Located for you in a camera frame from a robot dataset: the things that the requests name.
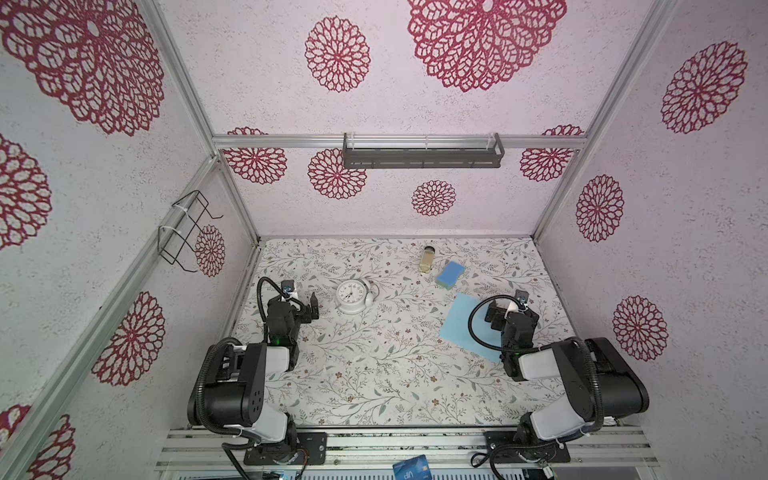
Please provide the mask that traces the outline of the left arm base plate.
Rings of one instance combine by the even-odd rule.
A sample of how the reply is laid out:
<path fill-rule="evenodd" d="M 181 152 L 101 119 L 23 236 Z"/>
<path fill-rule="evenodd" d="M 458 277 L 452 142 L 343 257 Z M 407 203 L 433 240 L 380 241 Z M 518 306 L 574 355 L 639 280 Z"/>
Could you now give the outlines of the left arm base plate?
<path fill-rule="evenodd" d="M 278 443 L 262 444 L 248 450 L 246 466 L 322 465 L 327 453 L 328 435 L 325 432 L 298 431 Z"/>

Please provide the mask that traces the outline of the light blue paper sheet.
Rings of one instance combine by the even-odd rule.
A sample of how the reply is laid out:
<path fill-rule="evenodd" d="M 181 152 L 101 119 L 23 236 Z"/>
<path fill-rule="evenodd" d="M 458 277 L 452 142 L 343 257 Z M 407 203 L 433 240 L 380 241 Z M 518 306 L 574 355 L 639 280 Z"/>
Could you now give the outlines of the light blue paper sheet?
<path fill-rule="evenodd" d="M 468 330 L 470 313 L 479 303 L 479 299 L 459 293 L 445 318 L 440 330 L 440 338 L 464 350 L 476 353 L 492 363 L 498 364 L 500 362 L 500 353 L 478 344 L 471 337 Z M 474 315 L 473 331 L 483 342 L 499 347 L 501 332 L 494 330 L 491 324 L 485 321 L 488 308 L 489 304 L 483 305 Z"/>

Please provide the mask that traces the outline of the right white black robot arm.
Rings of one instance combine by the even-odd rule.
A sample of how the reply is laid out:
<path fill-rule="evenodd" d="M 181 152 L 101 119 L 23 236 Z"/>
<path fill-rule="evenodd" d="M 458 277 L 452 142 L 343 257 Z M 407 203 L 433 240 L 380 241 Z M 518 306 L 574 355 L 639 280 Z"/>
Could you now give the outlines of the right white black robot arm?
<path fill-rule="evenodd" d="M 606 338 L 571 336 L 535 346 L 539 316 L 520 299 L 494 295 L 480 301 L 467 320 L 471 338 L 499 354 L 517 382 L 555 378 L 564 395 L 524 414 L 512 446 L 525 451 L 560 445 L 602 429 L 607 417 L 624 418 L 650 406 L 647 388 Z"/>

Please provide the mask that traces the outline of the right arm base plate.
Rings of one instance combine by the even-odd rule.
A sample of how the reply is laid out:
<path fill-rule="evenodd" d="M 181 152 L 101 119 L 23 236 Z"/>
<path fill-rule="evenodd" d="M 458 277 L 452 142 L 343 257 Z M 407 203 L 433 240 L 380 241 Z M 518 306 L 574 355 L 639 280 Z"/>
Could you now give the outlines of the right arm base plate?
<path fill-rule="evenodd" d="M 502 464 L 569 463 L 570 453 L 564 444 L 554 440 L 534 440 L 523 444 L 514 430 L 488 431 L 483 434 L 487 451 L 500 449 L 494 461 Z"/>

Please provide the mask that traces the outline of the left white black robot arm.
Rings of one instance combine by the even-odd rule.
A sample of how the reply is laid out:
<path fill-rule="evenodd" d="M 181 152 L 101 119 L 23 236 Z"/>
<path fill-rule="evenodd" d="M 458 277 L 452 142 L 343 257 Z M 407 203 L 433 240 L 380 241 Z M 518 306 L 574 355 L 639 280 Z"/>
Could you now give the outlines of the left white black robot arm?
<path fill-rule="evenodd" d="M 267 302 L 265 341 L 244 345 L 228 337 L 211 346 L 187 404 L 189 423 L 244 437 L 255 446 L 295 451 L 295 422 L 265 403 L 266 379 L 294 370 L 300 327 L 318 318 L 319 302 L 314 294 L 307 305 L 274 297 Z"/>

